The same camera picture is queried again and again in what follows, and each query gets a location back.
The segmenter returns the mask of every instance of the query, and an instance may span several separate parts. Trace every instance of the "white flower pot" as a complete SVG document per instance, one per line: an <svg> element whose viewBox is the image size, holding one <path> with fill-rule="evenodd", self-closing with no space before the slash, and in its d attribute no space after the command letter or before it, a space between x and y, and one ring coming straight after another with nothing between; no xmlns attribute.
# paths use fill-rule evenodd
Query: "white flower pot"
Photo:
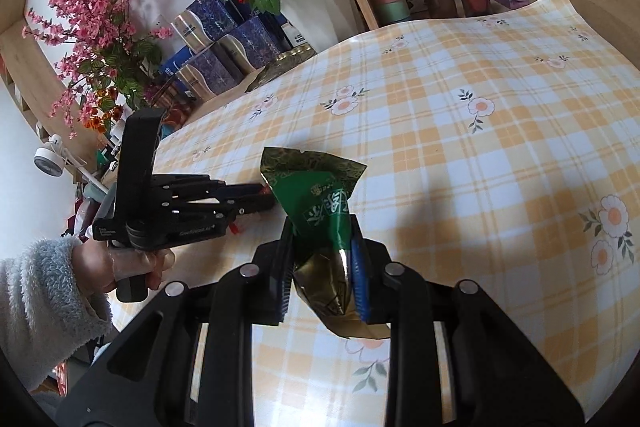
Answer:
<svg viewBox="0 0 640 427"><path fill-rule="evenodd" d="M355 0L280 0L280 6L318 53L365 30Z"/></svg>

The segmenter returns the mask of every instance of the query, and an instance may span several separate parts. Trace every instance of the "green tea packet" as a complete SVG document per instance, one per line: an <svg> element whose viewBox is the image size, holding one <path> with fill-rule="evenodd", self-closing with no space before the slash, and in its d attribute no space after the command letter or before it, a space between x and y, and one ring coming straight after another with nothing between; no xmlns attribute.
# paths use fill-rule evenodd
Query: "green tea packet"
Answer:
<svg viewBox="0 0 640 427"><path fill-rule="evenodd" d="M382 339L386 325L358 317L351 296L351 218L347 200L366 165L329 153L265 147L260 172L294 229L296 291L342 337Z"/></svg>

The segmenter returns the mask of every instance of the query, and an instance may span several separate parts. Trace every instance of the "metal screw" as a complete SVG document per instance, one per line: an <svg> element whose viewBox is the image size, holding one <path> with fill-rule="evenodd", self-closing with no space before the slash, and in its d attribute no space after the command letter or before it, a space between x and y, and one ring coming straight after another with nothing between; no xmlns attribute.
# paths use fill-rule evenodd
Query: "metal screw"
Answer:
<svg viewBox="0 0 640 427"><path fill-rule="evenodd" d="M471 279L465 279L460 282L460 291L467 295L473 295L478 293L478 285Z"/></svg>
<svg viewBox="0 0 640 427"><path fill-rule="evenodd" d="M249 263L240 267L242 277L255 277L258 273L260 273L260 268L257 264Z"/></svg>
<svg viewBox="0 0 640 427"><path fill-rule="evenodd" d="M182 292L184 292L184 284L178 281L170 282L167 286L164 287L164 293L166 293L170 297L177 297Z"/></svg>
<svg viewBox="0 0 640 427"><path fill-rule="evenodd" d="M398 277L404 273L404 266L400 263L389 263L385 266L385 272L394 277Z"/></svg>

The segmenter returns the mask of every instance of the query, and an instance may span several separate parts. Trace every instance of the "human hand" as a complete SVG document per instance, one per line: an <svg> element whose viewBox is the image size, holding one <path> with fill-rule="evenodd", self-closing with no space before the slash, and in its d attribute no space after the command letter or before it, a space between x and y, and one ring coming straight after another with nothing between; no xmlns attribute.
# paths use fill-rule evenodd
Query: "human hand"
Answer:
<svg viewBox="0 0 640 427"><path fill-rule="evenodd" d="M108 293L116 288L116 281L146 274L146 285L157 290L162 272L171 268L175 255L171 250L141 252L132 248L113 248L106 241L89 239L75 247L71 265L80 293L85 297Z"/></svg>

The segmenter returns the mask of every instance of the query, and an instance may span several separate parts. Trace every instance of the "sleeve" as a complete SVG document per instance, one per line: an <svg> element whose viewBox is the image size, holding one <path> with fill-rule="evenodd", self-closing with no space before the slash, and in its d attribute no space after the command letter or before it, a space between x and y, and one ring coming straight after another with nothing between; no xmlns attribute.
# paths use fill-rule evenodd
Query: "sleeve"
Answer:
<svg viewBox="0 0 640 427"><path fill-rule="evenodd" d="M0 348L27 390L89 340L111 331L104 295L80 295L71 266L76 237L40 241L0 261Z"/></svg>

